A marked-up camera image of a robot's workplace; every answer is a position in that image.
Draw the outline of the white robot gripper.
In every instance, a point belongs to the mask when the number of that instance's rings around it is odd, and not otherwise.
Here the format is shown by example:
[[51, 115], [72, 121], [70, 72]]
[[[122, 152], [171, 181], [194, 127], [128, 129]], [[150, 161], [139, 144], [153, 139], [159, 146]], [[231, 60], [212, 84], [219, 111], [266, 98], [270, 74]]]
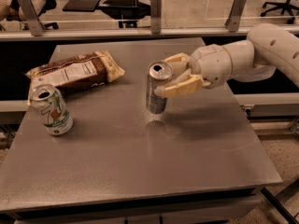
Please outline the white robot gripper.
[[164, 62], [172, 67], [176, 78], [154, 89], [154, 94], [162, 98], [190, 95], [201, 90], [203, 85], [206, 89], [214, 89], [223, 85], [232, 74], [228, 51], [215, 44], [196, 49], [190, 57], [178, 53], [165, 58]]

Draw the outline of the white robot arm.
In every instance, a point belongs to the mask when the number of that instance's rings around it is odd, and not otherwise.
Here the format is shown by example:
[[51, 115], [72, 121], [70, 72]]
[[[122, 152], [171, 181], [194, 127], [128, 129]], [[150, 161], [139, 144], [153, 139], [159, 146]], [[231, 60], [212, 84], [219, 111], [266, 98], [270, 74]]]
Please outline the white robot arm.
[[299, 38], [272, 23], [251, 28], [247, 38], [226, 45], [208, 45], [192, 54], [179, 53], [165, 60], [171, 78], [154, 88], [155, 95], [170, 98], [213, 89], [230, 79], [253, 82], [282, 72], [299, 86]]

